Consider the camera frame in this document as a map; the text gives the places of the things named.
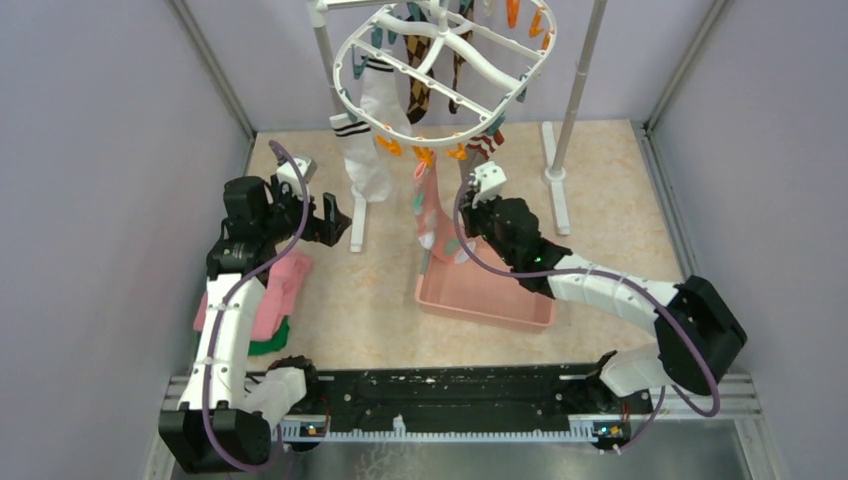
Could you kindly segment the pink dotted sock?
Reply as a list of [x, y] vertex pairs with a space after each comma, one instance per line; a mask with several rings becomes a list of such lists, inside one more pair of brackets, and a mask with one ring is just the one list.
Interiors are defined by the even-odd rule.
[[469, 260], [466, 250], [476, 243], [458, 235], [454, 218], [445, 212], [439, 192], [436, 165], [420, 161], [413, 175], [413, 213], [419, 244], [437, 260], [463, 264]]

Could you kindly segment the white oval clip hanger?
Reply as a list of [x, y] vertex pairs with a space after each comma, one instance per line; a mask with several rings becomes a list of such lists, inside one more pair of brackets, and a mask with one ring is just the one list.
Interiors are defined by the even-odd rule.
[[[383, 2], [381, 8], [343, 42], [331, 67], [333, 87], [343, 108], [356, 118], [367, 122], [380, 138], [388, 139], [392, 144], [435, 149], [456, 146], [483, 132], [494, 132], [503, 123], [508, 107], [515, 102], [521, 103], [523, 101], [529, 82], [540, 73], [541, 68], [548, 60], [550, 51], [556, 44], [557, 22], [549, 5], [544, 1], [535, 3], [536, 12], [531, 26], [536, 34], [543, 37], [541, 44], [536, 48], [529, 48], [517, 40], [500, 35], [475, 21], [465, 20], [461, 15], [449, 11], [446, 1], [417, 1], [415, 5], [425, 9], [428, 14], [436, 18], [436, 21], [434, 23], [428, 20], [408, 22], [399, 19], [392, 14], [395, 5]], [[377, 28], [398, 35], [420, 36], [429, 39], [431, 41], [430, 51], [417, 66], [403, 62], [364, 40], [366, 33]], [[532, 63], [518, 77], [505, 73], [492, 64], [471, 43], [459, 36], [460, 33], [467, 30], [471, 30], [476, 35], [528, 58]], [[394, 131], [388, 124], [381, 124], [349, 98], [342, 83], [340, 70], [343, 66], [343, 60], [347, 53], [355, 49], [360, 49], [375, 58], [386, 61], [397, 73], [419, 81], [432, 91], [442, 94], [449, 100], [456, 101], [460, 107], [472, 111], [478, 117], [478, 122], [464, 131], [456, 131], [443, 137], [403, 135]], [[489, 106], [483, 106], [431, 77], [429, 70], [445, 49], [461, 55], [466, 60], [466, 64], [479, 73], [484, 80], [502, 90], [503, 95], [500, 99]]]

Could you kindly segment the grey red striped sock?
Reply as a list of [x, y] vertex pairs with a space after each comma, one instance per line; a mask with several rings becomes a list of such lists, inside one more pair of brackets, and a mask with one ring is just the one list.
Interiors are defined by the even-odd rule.
[[504, 143], [500, 129], [494, 134], [481, 133], [471, 137], [465, 145], [466, 159], [458, 160], [460, 179], [466, 180], [475, 168], [491, 160], [497, 149]]

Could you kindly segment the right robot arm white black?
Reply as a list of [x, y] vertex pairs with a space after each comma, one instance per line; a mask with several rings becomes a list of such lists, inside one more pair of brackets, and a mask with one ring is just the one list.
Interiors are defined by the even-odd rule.
[[612, 412], [628, 395], [650, 388], [710, 396], [748, 341], [705, 278], [655, 281], [595, 264], [544, 238], [521, 198], [479, 200], [468, 192], [456, 207], [466, 236], [484, 240], [505, 263], [501, 275], [532, 293], [582, 303], [653, 334], [652, 344], [598, 361], [586, 397], [600, 412]]

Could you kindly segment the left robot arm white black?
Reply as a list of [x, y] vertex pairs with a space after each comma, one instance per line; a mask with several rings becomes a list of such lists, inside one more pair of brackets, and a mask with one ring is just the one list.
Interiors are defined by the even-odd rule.
[[283, 292], [271, 269], [295, 256], [300, 240], [334, 246], [351, 219], [331, 193], [314, 196], [296, 180], [243, 176], [224, 186], [226, 215], [206, 256], [203, 325], [188, 383], [173, 410], [161, 412], [158, 433], [189, 474], [254, 472], [276, 454], [272, 431], [291, 410], [308, 413], [319, 404], [320, 386], [304, 357], [285, 360], [247, 385], [254, 325], [281, 322], [272, 302]]

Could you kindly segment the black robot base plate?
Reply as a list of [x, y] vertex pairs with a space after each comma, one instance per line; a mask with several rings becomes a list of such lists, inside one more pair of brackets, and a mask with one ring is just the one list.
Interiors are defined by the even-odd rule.
[[306, 396], [284, 417], [295, 448], [326, 442], [586, 442], [626, 445], [651, 394], [615, 396], [594, 364], [323, 370], [303, 357]]

